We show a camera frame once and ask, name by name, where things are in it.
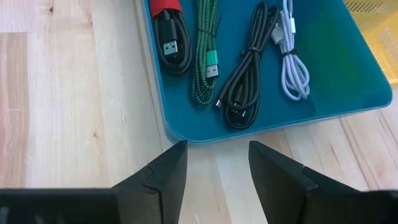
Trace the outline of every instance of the white usb cable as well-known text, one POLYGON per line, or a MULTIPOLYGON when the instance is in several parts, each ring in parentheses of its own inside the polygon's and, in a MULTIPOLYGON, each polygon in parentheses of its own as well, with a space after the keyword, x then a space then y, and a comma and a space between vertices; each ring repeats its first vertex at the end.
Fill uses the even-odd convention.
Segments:
POLYGON ((285 94, 294 101, 306 100, 310 94, 310 74, 304 63, 297 56, 294 46, 296 33, 293 18, 293 0, 283 0, 283 10, 280 11, 279 25, 272 32, 272 39, 279 44, 283 54, 282 88, 285 94))

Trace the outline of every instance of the wooden floor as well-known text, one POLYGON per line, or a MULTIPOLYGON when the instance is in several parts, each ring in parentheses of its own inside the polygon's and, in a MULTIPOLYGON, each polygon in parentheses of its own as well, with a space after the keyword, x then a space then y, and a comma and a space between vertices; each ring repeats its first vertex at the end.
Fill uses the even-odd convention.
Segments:
MULTIPOLYGON (((110 187, 172 144, 142 2, 0 0, 0 187, 110 187)), ((258 140, 360 190, 398 188, 390 107, 190 146, 180 223, 266 223, 252 184, 258 140)))

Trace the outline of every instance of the usb cable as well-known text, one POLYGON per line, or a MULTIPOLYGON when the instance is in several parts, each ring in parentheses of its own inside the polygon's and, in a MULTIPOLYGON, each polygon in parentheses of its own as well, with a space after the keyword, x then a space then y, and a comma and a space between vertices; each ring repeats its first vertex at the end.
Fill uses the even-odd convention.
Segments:
POLYGON ((218 0, 197 0, 198 40, 192 79, 192 100, 204 106, 213 101, 218 79, 215 37, 217 7, 218 0))
POLYGON ((306 100, 310 94, 310 74, 297 56, 295 48, 295 21, 293 18, 293 0, 283 0, 279 23, 272 32, 272 39, 279 44, 283 56, 281 82, 282 89, 291 100, 306 100))
POLYGON ((265 1, 256 6, 250 23, 248 49, 218 97, 216 105, 224 108, 225 120, 234 129, 247 129, 257 118, 261 55, 271 38, 278 15, 278 8, 268 8, 265 1))
POLYGON ((180 77, 192 63, 192 46, 182 13, 164 9, 154 17, 155 42, 159 62, 172 77, 180 77))

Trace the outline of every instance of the yellow basket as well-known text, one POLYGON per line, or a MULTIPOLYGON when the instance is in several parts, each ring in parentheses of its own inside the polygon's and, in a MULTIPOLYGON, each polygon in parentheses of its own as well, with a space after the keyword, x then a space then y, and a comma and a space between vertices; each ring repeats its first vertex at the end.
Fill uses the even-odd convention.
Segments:
POLYGON ((398 87, 398 0, 345 0, 391 86, 398 87))

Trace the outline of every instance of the teal tray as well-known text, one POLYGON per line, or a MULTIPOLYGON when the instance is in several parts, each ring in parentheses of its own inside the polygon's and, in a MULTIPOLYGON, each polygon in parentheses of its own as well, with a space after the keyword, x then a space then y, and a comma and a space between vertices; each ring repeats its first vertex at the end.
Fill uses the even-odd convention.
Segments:
MULTIPOLYGON (((195 44, 195 1, 180 2, 195 44)), ((216 39, 220 78, 216 95, 240 62, 239 52, 245 49, 251 14, 258 2, 220 1, 218 15, 222 20, 216 39)), ((276 4, 281 9, 281 0, 266 2, 270 7, 276 4)), ((391 87, 344 2, 295 0, 294 3, 296 46, 310 71, 310 98, 294 102, 284 95, 280 84, 281 53, 270 42, 260 67, 259 114, 256 122, 244 131, 227 127, 216 102, 207 107, 194 105, 190 99, 193 71, 183 78, 168 77, 162 73, 157 50, 153 48, 164 121, 172 141, 178 138, 191 142, 214 141, 382 108, 392 101, 391 87)), ((155 46, 148 2, 146 11, 152 46, 155 46)))

